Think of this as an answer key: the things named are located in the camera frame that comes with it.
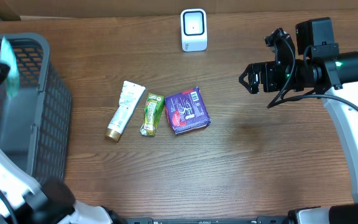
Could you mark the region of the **teal snack packet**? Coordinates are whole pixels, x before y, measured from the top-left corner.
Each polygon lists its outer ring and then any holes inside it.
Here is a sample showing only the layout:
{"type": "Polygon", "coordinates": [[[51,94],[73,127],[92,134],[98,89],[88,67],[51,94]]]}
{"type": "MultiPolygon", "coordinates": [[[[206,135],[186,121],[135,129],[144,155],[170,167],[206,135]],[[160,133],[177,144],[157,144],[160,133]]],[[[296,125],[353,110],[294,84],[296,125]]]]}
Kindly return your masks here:
{"type": "Polygon", "coordinates": [[[0,63],[9,67],[9,72],[5,79],[6,94],[8,98],[14,98],[18,94],[20,88],[20,73],[14,49],[5,36],[1,41],[0,63]]]}

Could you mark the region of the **purple snack packet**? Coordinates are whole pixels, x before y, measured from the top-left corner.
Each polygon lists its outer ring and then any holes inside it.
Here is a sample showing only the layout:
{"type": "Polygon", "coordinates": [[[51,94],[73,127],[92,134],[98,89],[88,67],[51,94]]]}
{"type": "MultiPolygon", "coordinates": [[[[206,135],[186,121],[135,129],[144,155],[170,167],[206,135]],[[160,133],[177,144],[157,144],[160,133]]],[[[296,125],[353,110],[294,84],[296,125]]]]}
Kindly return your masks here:
{"type": "Polygon", "coordinates": [[[211,118],[198,86],[165,98],[165,111],[175,135],[206,128],[211,118]]]}

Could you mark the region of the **green yellow snack pouch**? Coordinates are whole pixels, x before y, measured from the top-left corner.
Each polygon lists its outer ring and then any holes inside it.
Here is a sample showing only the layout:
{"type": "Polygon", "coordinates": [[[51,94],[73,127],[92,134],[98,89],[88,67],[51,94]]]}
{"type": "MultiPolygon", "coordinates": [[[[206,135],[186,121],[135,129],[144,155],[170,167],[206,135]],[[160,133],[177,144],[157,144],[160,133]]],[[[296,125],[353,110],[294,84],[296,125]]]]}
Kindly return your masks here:
{"type": "Polygon", "coordinates": [[[144,122],[140,128],[143,136],[155,136],[157,127],[165,106],[165,98],[161,95],[149,93],[145,102],[144,122]]]}

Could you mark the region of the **white tube with gold cap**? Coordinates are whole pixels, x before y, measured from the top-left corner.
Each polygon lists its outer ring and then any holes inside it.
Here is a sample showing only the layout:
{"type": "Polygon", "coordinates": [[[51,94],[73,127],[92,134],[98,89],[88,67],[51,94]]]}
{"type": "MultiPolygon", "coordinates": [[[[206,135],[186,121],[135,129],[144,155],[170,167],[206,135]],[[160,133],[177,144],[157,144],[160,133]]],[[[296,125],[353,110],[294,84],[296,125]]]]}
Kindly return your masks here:
{"type": "Polygon", "coordinates": [[[119,141],[144,91],[144,86],[124,81],[119,106],[107,126],[106,137],[119,141]]]}

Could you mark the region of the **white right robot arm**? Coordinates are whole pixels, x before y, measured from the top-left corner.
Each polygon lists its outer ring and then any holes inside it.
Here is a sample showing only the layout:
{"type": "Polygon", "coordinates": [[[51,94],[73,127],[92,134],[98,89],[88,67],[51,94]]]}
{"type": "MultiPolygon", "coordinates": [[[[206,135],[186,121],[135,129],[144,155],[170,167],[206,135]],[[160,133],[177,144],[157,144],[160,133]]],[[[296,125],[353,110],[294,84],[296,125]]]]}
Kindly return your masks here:
{"type": "Polygon", "coordinates": [[[275,93],[269,107],[308,98],[322,101],[347,161],[353,203],[290,210],[283,222],[358,223],[358,52],[340,52],[328,17],[295,29],[295,37],[283,29],[266,36],[274,60],[249,64],[239,83],[251,94],[275,93]]]}

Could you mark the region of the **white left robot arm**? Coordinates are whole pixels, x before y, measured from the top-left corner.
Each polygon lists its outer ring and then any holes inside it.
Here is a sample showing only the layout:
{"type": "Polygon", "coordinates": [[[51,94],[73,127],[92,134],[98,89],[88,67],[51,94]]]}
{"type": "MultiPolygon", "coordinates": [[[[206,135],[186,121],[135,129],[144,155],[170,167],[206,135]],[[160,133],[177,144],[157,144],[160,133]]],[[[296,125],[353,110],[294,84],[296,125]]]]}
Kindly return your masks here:
{"type": "Polygon", "coordinates": [[[50,179],[40,185],[0,149],[0,223],[124,223],[115,211],[75,199],[67,185],[50,179]]]}

